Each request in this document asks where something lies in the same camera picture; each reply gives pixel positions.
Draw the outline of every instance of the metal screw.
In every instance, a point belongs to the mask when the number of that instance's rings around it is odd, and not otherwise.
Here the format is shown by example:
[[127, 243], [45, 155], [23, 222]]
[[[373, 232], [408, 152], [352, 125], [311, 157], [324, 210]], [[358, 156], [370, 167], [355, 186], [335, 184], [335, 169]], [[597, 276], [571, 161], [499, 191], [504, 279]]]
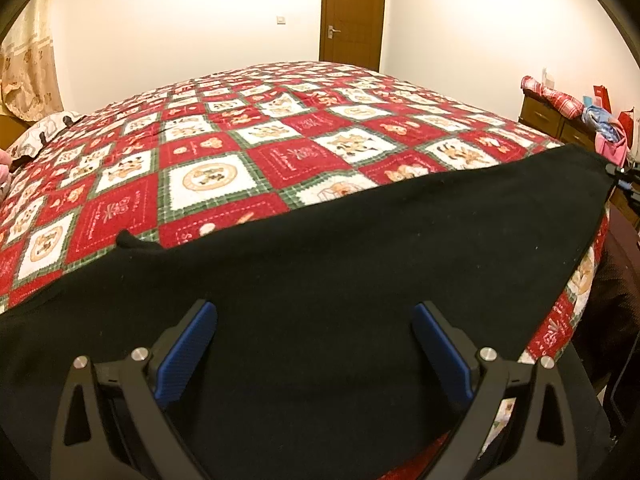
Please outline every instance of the metal screw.
[[82, 370], [82, 368], [84, 368], [88, 362], [89, 362], [89, 359], [87, 358], [86, 355], [78, 356], [74, 359], [74, 368], [78, 370]]
[[144, 361], [147, 357], [149, 357], [149, 350], [142, 346], [131, 352], [131, 358], [134, 361]]
[[540, 358], [540, 364], [542, 365], [543, 368], [546, 368], [547, 370], [551, 370], [551, 368], [556, 366], [556, 362], [553, 360], [553, 358], [549, 357], [548, 355], [543, 355]]
[[480, 357], [484, 361], [489, 361], [489, 362], [495, 361], [498, 358], [498, 352], [496, 352], [493, 348], [489, 348], [488, 346], [485, 346], [480, 351]]

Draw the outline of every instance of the black towel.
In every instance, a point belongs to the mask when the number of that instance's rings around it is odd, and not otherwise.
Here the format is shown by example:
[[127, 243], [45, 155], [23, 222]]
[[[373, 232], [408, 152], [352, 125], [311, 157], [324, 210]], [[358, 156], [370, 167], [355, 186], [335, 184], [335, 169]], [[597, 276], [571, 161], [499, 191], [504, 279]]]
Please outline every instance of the black towel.
[[411, 307], [433, 300], [478, 347], [517, 359], [594, 238], [605, 164], [565, 146], [170, 250], [123, 242], [0, 316], [0, 426], [48, 478], [73, 358], [150, 346], [204, 298], [218, 332], [169, 414], [211, 477], [373, 480], [454, 423]]

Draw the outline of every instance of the wooden door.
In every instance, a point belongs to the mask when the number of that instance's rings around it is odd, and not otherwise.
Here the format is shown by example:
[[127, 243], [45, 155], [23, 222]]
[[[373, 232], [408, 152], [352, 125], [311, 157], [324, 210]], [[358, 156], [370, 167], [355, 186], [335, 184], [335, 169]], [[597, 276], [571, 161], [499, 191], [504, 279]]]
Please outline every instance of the wooden door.
[[320, 61], [380, 69], [385, 0], [322, 0]]

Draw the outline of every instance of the red and white patchwork quilt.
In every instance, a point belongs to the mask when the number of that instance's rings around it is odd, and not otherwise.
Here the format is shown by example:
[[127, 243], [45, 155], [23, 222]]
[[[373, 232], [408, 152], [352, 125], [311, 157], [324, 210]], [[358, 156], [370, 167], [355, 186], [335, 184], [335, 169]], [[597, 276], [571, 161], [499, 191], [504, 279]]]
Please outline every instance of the red and white patchwork quilt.
[[[556, 146], [456, 99], [328, 62], [252, 66], [144, 92], [85, 117], [15, 175], [0, 206], [0, 312], [109, 251], [122, 229], [172, 247]], [[524, 361], [569, 341], [606, 228], [607, 220]]]

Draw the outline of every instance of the curtain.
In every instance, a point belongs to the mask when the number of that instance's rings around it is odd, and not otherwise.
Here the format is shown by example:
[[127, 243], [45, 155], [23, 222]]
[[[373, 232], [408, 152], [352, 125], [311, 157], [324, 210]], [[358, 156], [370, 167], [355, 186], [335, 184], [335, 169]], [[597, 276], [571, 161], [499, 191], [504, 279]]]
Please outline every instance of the curtain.
[[23, 121], [63, 110], [49, 27], [51, 0], [30, 0], [0, 46], [0, 98]]

